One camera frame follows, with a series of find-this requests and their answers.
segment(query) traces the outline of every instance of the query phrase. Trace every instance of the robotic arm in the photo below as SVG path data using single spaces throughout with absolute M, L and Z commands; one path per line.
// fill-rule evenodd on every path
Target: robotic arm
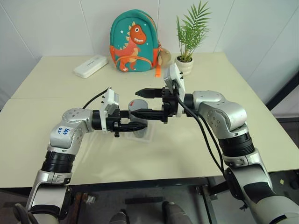
M 299 221 L 299 206 L 272 190 L 271 179 L 262 158 L 252 143 L 246 125 L 246 112 L 237 103 L 230 102 L 215 91 L 195 91 L 185 94 L 183 77 L 175 64 L 164 73 L 166 87 L 143 89 L 136 94 L 145 98 L 161 97 L 162 111 L 140 109 L 132 112 L 143 119 L 167 122 L 167 117 L 182 113 L 177 96 L 185 107 L 201 116 L 211 127 L 222 148 L 223 160 L 228 168 L 224 177 L 230 192 L 250 208 L 258 224 L 296 224 Z
M 164 123 L 173 115 L 191 116 L 188 111 L 202 117 L 222 148 L 228 166 L 223 174 L 233 197 L 245 202 L 258 224 L 298 223 L 299 206 L 272 190 L 270 177 L 248 132 L 245 110 L 218 92 L 185 94 L 183 77 L 175 64 L 165 71 L 164 80 L 166 86 L 162 89 L 143 89 L 136 93 L 145 98 L 162 98 L 160 111 L 139 109 L 130 113 Z M 68 110 L 51 132 L 46 160 L 37 173 L 26 206 L 40 224 L 58 223 L 67 215 L 71 188 L 66 184 L 71 180 L 72 163 L 85 133 L 102 130 L 119 137 L 119 132 L 138 131 L 147 126 L 140 122 L 122 124 L 121 118 L 129 118 L 129 114 L 118 108 L 118 95 L 107 89 L 102 97 L 100 110 Z
M 102 130 L 105 133 L 114 132 L 115 137 L 119 137 L 119 132 L 138 131 L 146 127 L 140 122 L 122 124 L 121 118 L 129 118 L 129 114 L 128 111 L 120 111 L 118 105 L 119 96 L 107 89 L 102 96 L 100 110 L 68 110 L 53 128 L 46 159 L 37 172 L 26 205 L 38 223 L 54 224 L 66 217 L 71 199 L 71 188 L 66 184 L 71 181 L 72 163 L 85 133 Z

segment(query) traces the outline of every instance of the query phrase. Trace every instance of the orange dinosaur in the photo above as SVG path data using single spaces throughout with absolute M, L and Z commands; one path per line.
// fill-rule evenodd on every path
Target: orange dinosaur
M 126 36 L 128 43 L 125 43 L 125 46 L 120 49 L 113 48 L 112 51 L 118 56 L 138 56 L 138 52 L 140 52 L 140 48 L 137 46 L 138 44 L 144 44 L 146 41 L 146 35 L 142 31 L 139 25 L 135 25 L 135 22 L 132 23 L 132 26 L 129 26 L 129 32 L 127 32 L 129 36 Z M 136 70 L 134 68 L 137 59 L 133 57 L 125 57 L 120 59 L 120 70 L 128 71 L 126 67 L 126 63 L 130 63 L 130 69 Z

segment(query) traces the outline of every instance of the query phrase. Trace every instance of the backpack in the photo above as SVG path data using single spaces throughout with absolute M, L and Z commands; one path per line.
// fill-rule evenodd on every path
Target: backpack
M 146 12 L 133 9 L 114 20 L 110 31 L 110 54 L 120 71 L 155 68 L 160 50 L 155 22 Z

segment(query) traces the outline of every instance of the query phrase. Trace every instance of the potted plant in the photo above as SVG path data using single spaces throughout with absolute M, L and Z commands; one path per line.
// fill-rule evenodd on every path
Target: potted plant
M 207 2 L 202 5 L 201 0 L 198 7 L 193 4 L 191 10 L 188 10 L 189 16 L 184 15 L 185 19 L 182 20 L 182 25 L 177 16 L 178 43 L 181 55 L 175 59 L 175 63 L 183 72 L 183 76 L 191 73 L 194 63 L 192 54 L 205 39 L 209 30 L 207 24 L 210 18 L 206 16 L 211 13 L 208 12 L 209 8 L 206 7 L 206 4 Z

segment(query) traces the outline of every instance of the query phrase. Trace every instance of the white flower pot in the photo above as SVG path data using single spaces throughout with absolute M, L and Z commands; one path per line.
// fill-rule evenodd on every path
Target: white flower pot
M 178 60 L 178 57 L 174 59 L 174 62 L 177 64 L 179 71 L 183 72 L 183 76 L 187 76 L 191 73 L 193 63 L 194 63 L 193 58 L 191 59 L 192 60 L 190 62 L 181 62 Z

